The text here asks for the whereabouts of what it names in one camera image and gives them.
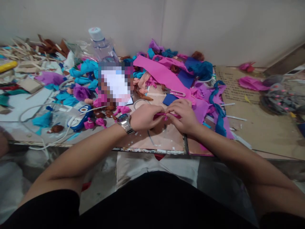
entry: hand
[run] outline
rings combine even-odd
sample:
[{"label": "hand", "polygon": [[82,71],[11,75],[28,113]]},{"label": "hand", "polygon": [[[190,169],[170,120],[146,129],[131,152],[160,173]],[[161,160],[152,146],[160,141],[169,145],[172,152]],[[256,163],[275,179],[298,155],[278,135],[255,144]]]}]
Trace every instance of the hand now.
[{"label": "hand", "polygon": [[[181,118],[177,119],[175,116],[169,114],[170,112],[175,112],[180,115]],[[192,109],[192,103],[190,100],[178,99],[172,102],[167,110],[166,116],[175,125],[175,127],[182,133],[192,134],[197,126],[201,124],[198,122],[196,115]]]},{"label": "hand", "polygon": [[134,131],[149,130],[164,119],[164,116],[159,116],[154,120],[157,113],[164,113],[162,106],[143,104],[131,114],[130,125]]}]

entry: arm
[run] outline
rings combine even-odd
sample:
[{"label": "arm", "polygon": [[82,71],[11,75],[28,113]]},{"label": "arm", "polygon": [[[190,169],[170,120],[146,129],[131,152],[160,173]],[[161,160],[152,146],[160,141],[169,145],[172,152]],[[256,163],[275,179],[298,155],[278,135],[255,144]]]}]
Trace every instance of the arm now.
[{"label": "arm", "polygon": [[[161,116],[153,120],[159,112],[164,112],[161,106],[142,105],[131,115],[131,127],[134,131],[153,128],[162,121]],[[86,173],[125,136],[125,130],[114,124],[72,146],[37,178],[19,206],[34,197],[58,189],[71,189],[80,195]]]},{"label": "arm", "polygon": [[188,101],[174,101],[166,113],[172,111],[182,117],[178,120],[167,114],[179,131],[197,138],[243,180],[258,218],[276,211],[305,217],[305,195],[271,163],[203,126],[197,121]]}]

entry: electrical cord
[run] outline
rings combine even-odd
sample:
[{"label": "electrical cord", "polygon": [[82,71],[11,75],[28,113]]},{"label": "electrical cord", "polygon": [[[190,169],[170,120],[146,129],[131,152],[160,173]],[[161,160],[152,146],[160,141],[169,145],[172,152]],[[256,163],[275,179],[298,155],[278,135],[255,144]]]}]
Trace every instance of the electrical cord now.
[{"label": "electrical cord", "polygon": [[[30,110],[30,109],[32,109],[32,108],[35,108],[35,107],[43,107],[43,106],[47,106],[47,105],[63,106],[62,104],[56,104],[56,103],[46,103],[46,104],[41,104],[41,105],[33,106],[33,107],[30,107],[30,108],[26,109],[26,110],[19,116],[19,118],[18,118],[18,122],[19,122],[21,125],[23,125],[27,130],[29,130],[29,131],[32,132],[33,134],[35,134],[35,135],[37,135],[38,137],[40,137],[41,140],[42,140],[42,143],[43,143],[43,147],[42,147],[42,148],[29,147],[29,149],[34,149],[34,150],[47,150],[47,148],[48,148],[49,146],[52,146],[52,145],[56,144],[57,142],[61,141],[62,139],[64,139],[64,138],[68,135],[68,132],[69,132],[69,130],[70,130],[70,128],[71,128],[71,125],[69,125],[68,128],[67,128],[67,130],[66,130],[66,134],[65,134],[62,138],[58,139],[57,141],[55,141],[55,142],[53,142],[53,143],[50,143],[50,144],[46,145],[45,142],[44,142],[44,139],[43,139],[40,135],[36,134],[34,131],[32,131],[30,128],[28,128],[24,123],[22,123],[21,117],[22,117],[22,115],[23,115],[25,112],[27,112],[28,110]],[[84,114],[86,114],[86,113],[88,113],[88,112],[90,112],[90,111],[93,111],[93,110],[96,110],[96,109],[103,108],[103,107],[106,107],[106,106],[101,106],[101,107],[93,108],[93,109],[91,109],[91,110],[87,110],[86,112],[83,112],[83,113],[81,113],[80,115],[74,117],[74,118],[72,119],[71,123],[73,123],[73,121],[74,121],[76,118],[78,118],[79,116],[84,115]]]}]

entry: person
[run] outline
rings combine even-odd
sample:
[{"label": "person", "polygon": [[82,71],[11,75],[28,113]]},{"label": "person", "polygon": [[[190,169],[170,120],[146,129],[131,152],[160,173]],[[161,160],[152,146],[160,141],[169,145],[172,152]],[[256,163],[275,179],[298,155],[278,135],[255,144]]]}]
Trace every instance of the person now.
[{"label": "person", "polygon": [[[162,121],[154,115],[164,112],[180,132],[195,137],[242,179],[260,228],[305,228],[305,195],[299,188],[267,160],[199,123],[190,101],[175,100],[166,111],[144,104],[132,113],[131,127],[151,129]],[[125,136],[114,124],[69,148],[37,178],[1,228],[254,228],[192,185],[160,171],[128,182],[79,216],[85,174]]]}]

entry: purple paper rose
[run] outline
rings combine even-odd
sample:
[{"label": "purple paper rose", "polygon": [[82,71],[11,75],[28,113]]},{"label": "purple paper rose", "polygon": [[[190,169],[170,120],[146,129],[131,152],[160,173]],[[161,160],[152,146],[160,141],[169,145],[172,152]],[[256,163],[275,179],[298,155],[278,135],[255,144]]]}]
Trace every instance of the purple paper rose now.
[{"label": "purple paper rose", "polygon": [[88,87],[83,87],[79,84],[75,84],[75,87],[73,88],[73,95],[78,101],[84,101],[85,99],[89,98],[90,91]]}]

